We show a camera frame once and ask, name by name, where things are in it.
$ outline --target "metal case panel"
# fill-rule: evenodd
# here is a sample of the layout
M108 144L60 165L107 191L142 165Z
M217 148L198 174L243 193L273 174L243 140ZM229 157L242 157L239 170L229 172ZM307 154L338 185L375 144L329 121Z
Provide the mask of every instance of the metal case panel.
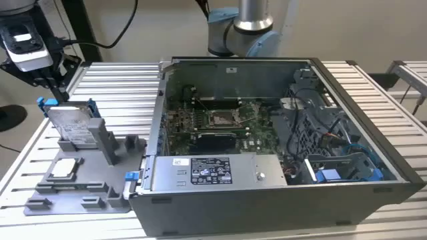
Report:
M130 199L151 237L269 232L358 224L418 190L411 184L147 194Z

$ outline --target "metal rail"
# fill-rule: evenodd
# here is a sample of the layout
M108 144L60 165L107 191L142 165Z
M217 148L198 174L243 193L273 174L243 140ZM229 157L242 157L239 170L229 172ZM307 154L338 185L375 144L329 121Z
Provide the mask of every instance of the metal rail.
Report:
M427 129L357 65L323 62L367 116L418 174L427 181ZM107 128L116 136L150 137L158 64L94 63L82 69L71 87L71 100L98 102ZM146 238L135 213L24 216L24 203L59 151L59 133L43 121L23 153L0 182L0 236L15 239L139 239ZM335 226L262 233L205 236L189 239L427 239L427 188L405 203L382 207L357 226Z

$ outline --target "metal pole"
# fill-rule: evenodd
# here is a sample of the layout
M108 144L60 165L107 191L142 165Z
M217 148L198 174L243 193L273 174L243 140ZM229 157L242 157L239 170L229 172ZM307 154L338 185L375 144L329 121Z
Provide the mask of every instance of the metal pole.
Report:
M234 20L234 26L239 30L258 32L270 30L273 25L267 0L239 0L239 16Z

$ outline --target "sticker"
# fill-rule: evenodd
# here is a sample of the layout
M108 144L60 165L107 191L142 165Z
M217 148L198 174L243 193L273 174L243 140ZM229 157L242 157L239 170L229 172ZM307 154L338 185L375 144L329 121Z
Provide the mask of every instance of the sticker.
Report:
M175 166L189 166L190 165L190 159L189 158L174 158L173 165L175 165Z
M238 72L238 68L237 67L227 67L226 68L226 73L235 74L237 72Z
M193 158L191 183L194 185L233 184L234 181L230 158Z

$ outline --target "blue cable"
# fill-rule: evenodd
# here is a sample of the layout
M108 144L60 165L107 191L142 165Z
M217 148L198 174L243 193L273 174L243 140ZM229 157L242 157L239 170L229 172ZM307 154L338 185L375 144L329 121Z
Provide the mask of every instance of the blue cable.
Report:
M375 164L379 163L378 158L375 157L375 155L373 154L373 152L371 152L365 146L362 146L361 144L353 143L353 144L349 144L347 146L345 146L345 147L342 148L342 153L343 153L343 154L347 154L347 149L349 149L350 147L358 147L358 148L363 149L363 150L367 152L367 155L369 155L370 159L371 159L373 161L375 161Z

